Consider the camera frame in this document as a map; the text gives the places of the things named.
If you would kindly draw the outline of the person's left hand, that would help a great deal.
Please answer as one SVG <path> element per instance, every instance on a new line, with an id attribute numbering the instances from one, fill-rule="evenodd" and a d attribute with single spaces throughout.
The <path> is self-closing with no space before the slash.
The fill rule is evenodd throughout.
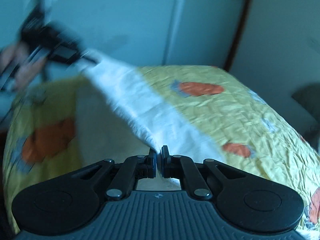
<path id="1" fill-rule="evenodd" d="M 25 89 L 47 63 L 47 58 L 44 56 L 33 62 L 27 60 L 28 56 L 29 47 L 23 42 L 11 44 L 1 49 L 1 74 L 9 64 L 18 65 L 11 85 L 12 91 L 17 92 Z"/>

